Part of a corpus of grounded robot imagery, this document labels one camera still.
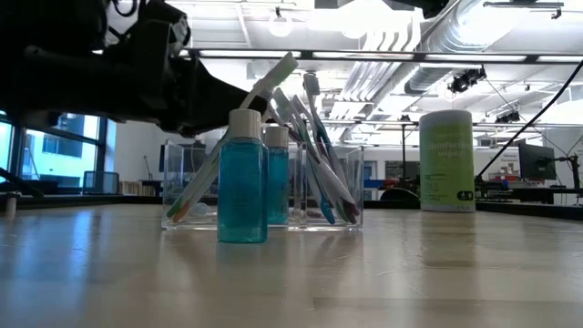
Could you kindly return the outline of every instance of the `ceiling light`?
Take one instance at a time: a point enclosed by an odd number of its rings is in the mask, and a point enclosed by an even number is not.
[[[484,7],[491,8],[531,8],[531,9],[555,9],[564,6],[562,2],[528,2],[528,1],[513,1],[513,2],[484,2]]]
[[[200,50],[199,55],[202,58],[282,58],[288,51],[272,50]],[[292,51],[291,55],[295,58],[300,57],[299,51]]]
[[[583,61],[583,56],[540,56],[537,59],[537,62],[539,63],[559,62],[578,64],[581,61]]]
[[[378,53],[366,51],[314,51],[314,58],[339,60],[411,60],[413,54]]]
[[[355,124],[357,121],[352,119],[322,119],[323,124],[346,124],[352,125]]]
[[[526,56],[519,55],[458,55],[458,54],[430,54],[425,56],[425,60],[446,61],[446,62],[521,62],[527,59]]]
[[[275,15],[270,18],[270,32],[274,36],[286,37],[293,30],[292,19],[288,16],[283,17],[279,7],[275,7]]]
[[[454,75],[454,81],[447,86],[447,89],[453,93],[466,92],[470,87],[486,78],[486,71],[483,68],[468,69],[463,74]]]
[[[479,64],[457,64],[457,63],[421,63],[421,68],[461,68],[461,69],[480,69]]]
[[[382,125],[417,125],[415,122],[401,122],[401,121],[374,121],[374,120],[367,120],[362,121],[362,124],[382,124]]]

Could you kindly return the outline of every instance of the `table surface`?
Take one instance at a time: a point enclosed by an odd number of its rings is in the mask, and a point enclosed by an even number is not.
[[[160,206],[0,219],[0,327],[580,327],[583,226],[367,210],[358,232],[217,243]]]

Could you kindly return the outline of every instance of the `white lid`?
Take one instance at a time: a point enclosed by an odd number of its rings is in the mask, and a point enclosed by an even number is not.
[[[419,129],[440,125],[465,124],[472,126],[472,113],[463,109],[436,110],[419,118]]]
[[[231,138],[255,138],[261,140],[261,114],[257,110],[233,109],[229,113]]]
[[[285,127],[267,127],[265,128],[265,146],[288,148],[288,129]]]

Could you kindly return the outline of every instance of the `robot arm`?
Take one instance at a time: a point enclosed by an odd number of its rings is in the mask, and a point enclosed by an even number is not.
[[[33,7],[45,1],[9,2],[18,9],[22,3]],[[151,122],[165,131],[192,137],[226,125],[229,112],[248,95],[211,76],[196,57],[179,56],[190,35],[186,15],[162,0],[150,0],[146,5],[140,1],[136,24],[120,35],[117,44],[105,48],[107,5],[117,3],[55,3],[61,4],[60,9],[93,4],[88,6],[93,9],[83,14],[77,11],[75,17],[61,23],[67,31],[77,27],[71,32],[75,38],[66,43],[47,31],[34,33],[42,26],[50,29],[51,12],[0,26],[0,38],[10,45],[10,51],[0,55],[4,77],[0,82],[0,107],[19,124],[54,126],[63,112],[73,112],[106,116],[117,122]],[[80,15],[93,19],[80,24],[75,19]],[[18,27],[23,33],[15,36]],[[102,53],[94,54],[93,50],[99,48],[103,48]],[[267,101],[260,97],[251,103],[251,108],[261,113],[266,107]]]

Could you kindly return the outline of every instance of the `container label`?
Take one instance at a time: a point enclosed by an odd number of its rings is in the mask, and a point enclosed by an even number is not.
[[[452,124],[421,133],[421,202],[459,206],[474,202],[472,127]]]

